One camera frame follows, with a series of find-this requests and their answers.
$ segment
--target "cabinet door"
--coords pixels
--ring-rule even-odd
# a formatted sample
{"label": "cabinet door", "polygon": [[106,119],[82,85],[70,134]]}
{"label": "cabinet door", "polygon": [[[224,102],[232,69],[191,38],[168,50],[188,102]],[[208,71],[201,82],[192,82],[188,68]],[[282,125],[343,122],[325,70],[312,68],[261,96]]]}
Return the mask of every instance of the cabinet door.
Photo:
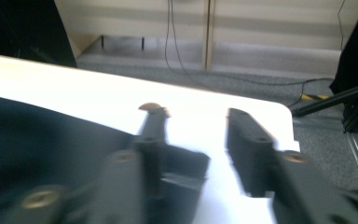
{"label": "cabinet door", "polygon": [[[178,38],[203,39],[204,0],[173,0]],[[168,0],[56,0],[67,32],[165,37]]]}
{"label": "cabinet door", "polygon": [[[341,31],[337,14],[343,1],[215,0],[213,40],[340,49]],[[340,13],[341,21],[344,21],[344,29],[348,32],[358,18],[358,0],[346,0],[342,9],[341,12],[346,12]]]}

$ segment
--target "black panel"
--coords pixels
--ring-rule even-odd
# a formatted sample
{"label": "black panel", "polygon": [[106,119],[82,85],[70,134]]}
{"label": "black panel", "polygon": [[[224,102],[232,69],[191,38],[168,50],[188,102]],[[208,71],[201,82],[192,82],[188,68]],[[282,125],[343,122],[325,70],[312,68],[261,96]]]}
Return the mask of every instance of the black panel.
{"label": "black panel", "polygon": [[0,0],[0,54],[76,67],[51,0]]}
{"label": "black panel", "polygon": [[87,186],[106,155],[132,140],[100,124],[0,98],[0,212],[36,186]]}

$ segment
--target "gray carpet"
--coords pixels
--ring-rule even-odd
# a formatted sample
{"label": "gray carpet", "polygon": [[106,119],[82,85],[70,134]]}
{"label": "gray carpet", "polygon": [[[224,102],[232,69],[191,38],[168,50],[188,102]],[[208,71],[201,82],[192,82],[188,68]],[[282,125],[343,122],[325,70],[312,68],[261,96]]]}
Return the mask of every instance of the gray carpet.
{"label": "gray carpet", "polygon": [[[79,68],[115,74],[125,77],[137,77],[145,80],[169,83],[200,89],[208,89],[244,97],[290,105],[300,93],[301,85],[264,86],[241,81],[241,78],[257,82],[289,83],[302,79],[286,77],[262,77],[221,72],[190,71],[190,76],[181,71],[156,67],[111,65],[103,63],[78,62]],[[305,93],[332,95],[328,89],[331,80],[308,83]],[[294,107],[310,104],[301,101]],[[343,106],[337,105],[323,111],[294,119],[295,139],[299,141],[301,151],[309,156],[322,174],[341,189],[358,189],[358,167],[351,154],[349,144],[340,123]]]}

